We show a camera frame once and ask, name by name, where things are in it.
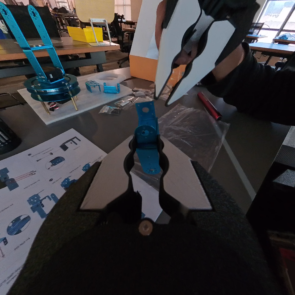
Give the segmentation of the person's right hand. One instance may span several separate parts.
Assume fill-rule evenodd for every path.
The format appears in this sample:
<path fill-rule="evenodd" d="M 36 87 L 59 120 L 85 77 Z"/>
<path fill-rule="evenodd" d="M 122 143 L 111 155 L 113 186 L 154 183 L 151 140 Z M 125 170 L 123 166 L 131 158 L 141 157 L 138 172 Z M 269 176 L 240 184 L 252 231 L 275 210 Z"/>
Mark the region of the person's right hand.
<path fill-rule="evenodd" d="M 186 52 L 186 50 L 182 50 L 179 57 L 173 64 L 173 69 L 179 67 L 180 65 L 187 65 L 191 62 L 194 56 L 192 56 L 192 51 Z"/>

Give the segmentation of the black office chair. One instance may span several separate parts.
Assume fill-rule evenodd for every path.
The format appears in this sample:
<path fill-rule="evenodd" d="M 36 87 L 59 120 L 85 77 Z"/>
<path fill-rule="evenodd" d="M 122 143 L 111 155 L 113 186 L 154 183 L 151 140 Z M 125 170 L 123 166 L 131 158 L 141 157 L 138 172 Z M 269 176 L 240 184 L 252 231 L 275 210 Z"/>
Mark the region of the black office chair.
<path fill-rule="evenodd" d="M 122 68 L 122 64 L 124 62 L 130 61 L 130 51 L 131 51 L 131 46 L 133 43 L 133 40 L 131 40 L 131 37 L 134 36 L 135 31 L 131 31 L 131 29 L 127 29 L 127 31 L 123 31 L 123 28 L 121 28 L 121 25 L 119 24 L 119 20 L 122 20 L 121 15 L 118 15 L 118 13 L 115 13 L 113 25 L 116 30 L 117 43 L 120 46 L 120 51 L 122 53 L 128 54 L 126 57 L 121 58 L 117 61 L 119 68 Z"/>

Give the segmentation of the slim red metal cylinder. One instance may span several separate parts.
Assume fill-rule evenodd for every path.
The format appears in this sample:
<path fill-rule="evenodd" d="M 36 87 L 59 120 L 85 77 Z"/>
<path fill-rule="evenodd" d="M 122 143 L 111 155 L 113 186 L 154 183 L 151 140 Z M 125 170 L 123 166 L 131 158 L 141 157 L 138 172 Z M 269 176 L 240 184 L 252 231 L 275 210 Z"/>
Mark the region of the slim red metal cylinder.
<path fill-rule="evenodd" d="M 199 100 L 202 102 L 205 109 L 208 111 L 210 116 L 215 119 L 216 121 L 220 121 L 222 119 L 222 115 L 220 112 L 215 108 L 215 106 L 208 100 L 208 98 L 204 95 L 203 92 L 198 92 L 197 96 Z"/>

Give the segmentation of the yellow plastic bin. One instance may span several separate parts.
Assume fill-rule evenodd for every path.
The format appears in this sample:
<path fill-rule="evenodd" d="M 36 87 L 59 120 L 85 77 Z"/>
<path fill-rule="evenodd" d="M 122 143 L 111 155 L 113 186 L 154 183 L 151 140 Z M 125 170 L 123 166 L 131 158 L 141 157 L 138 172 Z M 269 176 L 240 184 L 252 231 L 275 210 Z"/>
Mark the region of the yellow plastic bin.
<path fill-rule="evenodd" d="M 94 27 L 98 30 L 98 33 L 102 33 L 102 28 Z M 94 35 L 91 27 L 79 28 L 67 26 L 69 36 L 75 40 L 85 43 L 94 42 Z"/>

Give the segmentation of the orange cardboard box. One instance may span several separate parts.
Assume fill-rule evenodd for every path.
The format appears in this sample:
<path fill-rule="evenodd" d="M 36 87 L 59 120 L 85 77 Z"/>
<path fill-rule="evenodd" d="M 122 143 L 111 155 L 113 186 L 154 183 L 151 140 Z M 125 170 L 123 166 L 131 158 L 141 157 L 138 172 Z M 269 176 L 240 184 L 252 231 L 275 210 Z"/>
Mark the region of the orange cardboard box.
<path fill-rule="evenodd" d="M 130 52 L 130 73 L 133 77 L 155 81 L 166 2 L 141 2 Z"/>

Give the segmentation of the person's dark clothing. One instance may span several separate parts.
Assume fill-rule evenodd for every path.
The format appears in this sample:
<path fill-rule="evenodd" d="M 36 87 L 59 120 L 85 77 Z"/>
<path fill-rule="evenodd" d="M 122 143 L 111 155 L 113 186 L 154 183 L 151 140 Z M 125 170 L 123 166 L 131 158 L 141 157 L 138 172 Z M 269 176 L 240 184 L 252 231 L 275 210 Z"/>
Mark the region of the person's dark clothing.
<path fill-rule="evenodd" d="M 246 216 L 283 294 L 294 294 L 294 126 L 284 139 Z"/>

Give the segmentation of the scattered small parts bags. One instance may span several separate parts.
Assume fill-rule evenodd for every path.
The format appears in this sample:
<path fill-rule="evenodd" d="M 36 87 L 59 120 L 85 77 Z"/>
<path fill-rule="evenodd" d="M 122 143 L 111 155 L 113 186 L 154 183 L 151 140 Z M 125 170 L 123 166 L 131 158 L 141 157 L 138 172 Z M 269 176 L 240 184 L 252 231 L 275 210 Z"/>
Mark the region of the scattered small parts bags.
<path fill-rule="evenodd" d="M 100 113 L 107 114 L 119 114 L 123 109 L 128 109 L 134 106 L 136 103 L 151 102 L 153 100 L 154 90 L 144 90 L 141 94 L 140 89 L 135 88 L 135 92 L 132 95 L 127 95 L 114 103 L 114 106 L 102 107 Z M 172 86 L 165 86 L 160 98 L 167 100 L 172 91 Z"/>

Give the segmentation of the white foam packing piece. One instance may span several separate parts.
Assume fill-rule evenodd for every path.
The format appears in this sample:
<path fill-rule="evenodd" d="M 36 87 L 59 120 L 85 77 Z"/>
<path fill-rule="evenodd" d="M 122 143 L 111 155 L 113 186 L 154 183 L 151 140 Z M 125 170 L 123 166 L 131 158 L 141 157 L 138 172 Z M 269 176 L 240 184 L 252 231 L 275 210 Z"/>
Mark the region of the white foam packing piece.
<path fill-rule="evenodd" d="M 116 87 L 117 84 L 120 84 L 125 79 L 126 79 L 125 75 L 109 73 L 109 72 L 96 73 L 92 77 L 92 80 L 99 83 L 101 87 L 104 86 L 104 83 L 106 84 L 106 86 Z"/>

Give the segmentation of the assembly instruction manual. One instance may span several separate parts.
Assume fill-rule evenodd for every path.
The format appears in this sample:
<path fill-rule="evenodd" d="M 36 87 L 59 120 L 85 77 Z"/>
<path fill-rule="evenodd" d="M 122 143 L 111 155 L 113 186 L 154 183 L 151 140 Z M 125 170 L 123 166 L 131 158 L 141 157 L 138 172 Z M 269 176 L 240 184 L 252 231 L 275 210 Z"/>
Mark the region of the assembly instruction manual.
<path fill-rule="evenodd" d="M 70 129 L 1 160 L 0 294 L 7 294 L 47 215 L 94 163 L 107 153 Z"/>

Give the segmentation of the blue metal bracket assembly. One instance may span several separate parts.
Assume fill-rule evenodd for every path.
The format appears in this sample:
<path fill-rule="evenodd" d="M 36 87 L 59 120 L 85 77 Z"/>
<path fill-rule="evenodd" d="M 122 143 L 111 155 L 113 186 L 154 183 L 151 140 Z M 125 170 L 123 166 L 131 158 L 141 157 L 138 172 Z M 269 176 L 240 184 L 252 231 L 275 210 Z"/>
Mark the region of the blue metal bracket assembly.
<path fill-rule="evenodd" d="M 136 103 L 138 127 L 135 129 L 136 153 L 143 172 L 156 175 L 161 172 L 159 165 L 159 126 L 153 101 Z"/>

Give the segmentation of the clear plastic bag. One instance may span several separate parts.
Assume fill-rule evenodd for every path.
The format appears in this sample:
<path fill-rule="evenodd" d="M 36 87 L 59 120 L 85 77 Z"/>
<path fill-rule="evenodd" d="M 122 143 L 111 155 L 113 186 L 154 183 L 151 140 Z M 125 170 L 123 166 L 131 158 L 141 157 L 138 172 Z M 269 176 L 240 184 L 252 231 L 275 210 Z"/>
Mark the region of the clear plastic bag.
<path fill-rule="evenodd" d="M 160 135 L 210 172 L 230 123 L 216 121 L 205 110 L 177 104 L 158 119 Z"/>

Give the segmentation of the black cylindrical bit holder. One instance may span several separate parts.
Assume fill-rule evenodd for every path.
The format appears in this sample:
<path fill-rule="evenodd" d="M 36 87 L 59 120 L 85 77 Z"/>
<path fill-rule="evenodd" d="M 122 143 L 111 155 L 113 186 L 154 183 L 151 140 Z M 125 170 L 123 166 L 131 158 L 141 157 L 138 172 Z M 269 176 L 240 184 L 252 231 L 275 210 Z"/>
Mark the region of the black cylindrical bit holder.
<path fill-rule="evenodd" d="M 17 134 L 0 119 L 0 155 L 11 152 L 20 146 L 22 140 Z"/>

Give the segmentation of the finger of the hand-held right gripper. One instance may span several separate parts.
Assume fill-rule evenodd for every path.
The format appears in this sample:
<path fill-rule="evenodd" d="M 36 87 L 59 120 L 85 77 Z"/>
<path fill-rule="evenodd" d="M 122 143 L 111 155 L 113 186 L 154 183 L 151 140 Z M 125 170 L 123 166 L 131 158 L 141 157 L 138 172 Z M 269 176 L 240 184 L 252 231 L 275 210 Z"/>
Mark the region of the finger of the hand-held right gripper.
<path fill-rule="evenodd" d="M 182 51 L 186 31 L 201 14 L 198 1 L 161 1 L 156 10 L 155 41 L 158 49 L 154 99 L 158 99 L 169 81 L 173 66 Z"/>
<path fill-rule="evenodd" d="M 181 98 L 215 68 L 217 59 L 234 31 L 235 27 L 228 20 L 214 21 L 206 29 L 198 43 L 197 57 L 187 65 L 183 77 L 169 95 L 166 106 L 171 105 Z"/>

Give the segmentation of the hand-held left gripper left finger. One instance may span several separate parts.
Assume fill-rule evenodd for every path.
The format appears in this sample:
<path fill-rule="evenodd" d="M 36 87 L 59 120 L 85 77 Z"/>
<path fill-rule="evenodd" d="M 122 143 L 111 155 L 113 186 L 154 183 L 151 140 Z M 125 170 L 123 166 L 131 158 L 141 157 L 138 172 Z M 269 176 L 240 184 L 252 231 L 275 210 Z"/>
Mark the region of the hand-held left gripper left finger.
<path fill-rule="evenodd" d="M 136 139 L 129 136 L 103 158 L 80 209 L 91 211 L 119 208 L 138 211 L 138 193 L 130 174 L 134 166 Z"/>

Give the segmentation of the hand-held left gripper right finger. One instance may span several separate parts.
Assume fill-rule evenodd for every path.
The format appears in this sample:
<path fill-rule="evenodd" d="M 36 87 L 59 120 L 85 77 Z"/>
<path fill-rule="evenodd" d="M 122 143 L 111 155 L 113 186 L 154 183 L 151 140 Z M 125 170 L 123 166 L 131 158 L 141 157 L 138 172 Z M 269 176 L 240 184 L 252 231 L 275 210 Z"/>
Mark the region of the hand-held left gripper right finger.
<path fill-rule="evenodd" d="M 163 161 L 162 185 L 164 193 L 178 201 L 187 210 L 212 210 L 201 181 L 193 167 L 192 160 L 162 135 Z"/>

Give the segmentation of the grey desk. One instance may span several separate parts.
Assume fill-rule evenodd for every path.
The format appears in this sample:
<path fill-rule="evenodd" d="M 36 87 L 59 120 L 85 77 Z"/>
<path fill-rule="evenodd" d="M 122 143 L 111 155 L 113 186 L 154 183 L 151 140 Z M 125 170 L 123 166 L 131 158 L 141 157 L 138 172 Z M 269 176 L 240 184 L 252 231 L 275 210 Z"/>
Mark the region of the grey desk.
<path fill-rule="evenodd" d="M 247 213 L 290 127 L 257 120 L 238 113 L 222 98 L 215 97 L 203 87 L 194 86 L 188 95 L 165 107 L 163 100 L 155 102 L 158 118 L 178 103 L 194 109 L 205 110 L 198 92 L 203 92 L 222 114 L 222 121 L 230 123 L 225 140 L 211 168 L 210 174 L 235 199 Z M 1 160 L 32 148 L 71 128 L 74 128 L 106 153 L 130 136 L 138 124 L 134 107 L 119 115 L 99 114 L 102 107 L 46 125 L 28 105 L 1 109 L 1 119 L 22 139 L 21 145 L 1 156 Z"/>

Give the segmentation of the rounded wooden board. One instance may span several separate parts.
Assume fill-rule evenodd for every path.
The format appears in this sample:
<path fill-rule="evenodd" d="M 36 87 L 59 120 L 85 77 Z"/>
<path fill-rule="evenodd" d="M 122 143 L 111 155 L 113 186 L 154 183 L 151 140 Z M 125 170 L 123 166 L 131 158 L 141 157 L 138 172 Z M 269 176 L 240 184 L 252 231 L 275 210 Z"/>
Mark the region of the rounded wooden board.
<path fill-rule="evenodd" d="M 77 17 L 82 22 L 90 19 L 104 19 L 108 23 L 114 20 L 114 0 L 75 0 Z"/>

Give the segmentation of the small teal metal bracket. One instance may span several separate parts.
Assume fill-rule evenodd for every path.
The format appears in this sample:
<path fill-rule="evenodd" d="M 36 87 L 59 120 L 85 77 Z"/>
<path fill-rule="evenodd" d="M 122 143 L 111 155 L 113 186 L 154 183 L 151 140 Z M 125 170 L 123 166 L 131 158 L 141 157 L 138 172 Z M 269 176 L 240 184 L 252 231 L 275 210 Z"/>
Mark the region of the small teal metal bracket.
<path fill-rule="evenodd" d="M 88 80 L 85 82 L 87 90 L 91 93 L 100 93 L 101 87 L 100 84 L 94 80 Z"/>

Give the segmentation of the black screen panel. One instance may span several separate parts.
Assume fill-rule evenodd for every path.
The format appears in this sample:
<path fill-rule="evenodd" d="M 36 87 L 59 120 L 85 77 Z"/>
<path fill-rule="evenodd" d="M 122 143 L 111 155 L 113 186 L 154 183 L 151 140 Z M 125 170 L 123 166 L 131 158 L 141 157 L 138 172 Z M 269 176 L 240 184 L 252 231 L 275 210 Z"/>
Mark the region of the black screen panel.
<path fill-rule="evenodd" d="M 26 39 L 40 39 L 39 33 L 29 15 L 28 6 L 7 5 L 7 8 L 12 13 Z M 48 7 L 35 7 L 35 9 L 38 11 L 50 38 L 59 38 L 60 34 L 57 25 Z"/>

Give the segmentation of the white foam slab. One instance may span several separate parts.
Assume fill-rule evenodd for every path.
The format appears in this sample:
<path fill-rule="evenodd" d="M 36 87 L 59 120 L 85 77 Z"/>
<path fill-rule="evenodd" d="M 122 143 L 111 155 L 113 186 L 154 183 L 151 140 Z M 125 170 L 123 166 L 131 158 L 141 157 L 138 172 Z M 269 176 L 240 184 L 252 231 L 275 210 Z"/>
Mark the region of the white foam slab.
<path fill-rule="evenodd" d="M 44 107 L 41 105 L 41 102 L 35 101 L 31 98 L 30 93 L 26 88 L 18 90 L 18 93 L 24 98 L 24 100 L 30 105 L 30 107 L 35 111 L 35 113 L 42 119 L 42 121 L 49 125 L 51 123 L 57 122 L 62 119 L 69 118 L 76 114 L 86 112 L 88 110 L 94 109 L 98 106 L 104 105 L 114 100 L 119 100 L 124 96 L 132 94 L 132 90 L 122 84 L 120 84 L 120 93 L 119 94 L 108 94 L 104 93 L 103 87 L 101 87 L 100 93 L 91 93 L 87 90 L 85 82 L 92 80 L 92 75 L 80 76 L 78 77 L 80 93 L 77 95 L 78 100 L 76 101 L 76 106 L 78 111 L 74 108 L 72 101 L 62 104 L 58 110 L 50 112 L 50 115 L 47 114 Z"/>

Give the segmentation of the blue perforated plate bracket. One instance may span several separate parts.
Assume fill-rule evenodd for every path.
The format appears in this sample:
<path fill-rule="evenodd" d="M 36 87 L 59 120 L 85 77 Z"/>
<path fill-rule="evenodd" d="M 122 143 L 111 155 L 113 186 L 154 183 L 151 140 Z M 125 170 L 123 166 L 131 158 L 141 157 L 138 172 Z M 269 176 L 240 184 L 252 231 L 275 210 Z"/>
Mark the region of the blue perforated plate bracket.
<path fill-rule="evenodd" d="M 108 93 L 108 94 L 118 94 L 118 93 L 120 93 L 120 84 L 119 83 L 117 83 L 116 86 L 108 86 L 104 82 L 103 86 L 104 86 L 104 93 Z"/>

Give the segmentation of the person's right forearm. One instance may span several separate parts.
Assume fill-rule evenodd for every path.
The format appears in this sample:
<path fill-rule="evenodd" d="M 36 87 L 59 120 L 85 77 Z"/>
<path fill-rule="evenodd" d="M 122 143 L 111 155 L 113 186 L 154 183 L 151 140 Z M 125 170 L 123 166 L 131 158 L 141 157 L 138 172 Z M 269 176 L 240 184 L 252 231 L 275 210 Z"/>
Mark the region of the person's right forearm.
<path fill-rule="evenodd" d="M 258 63 L 249 44 L 241 43 L 201 84 L 237 111 L 257 119 L 295 125 L 294 54 L 276 71 Z"/>

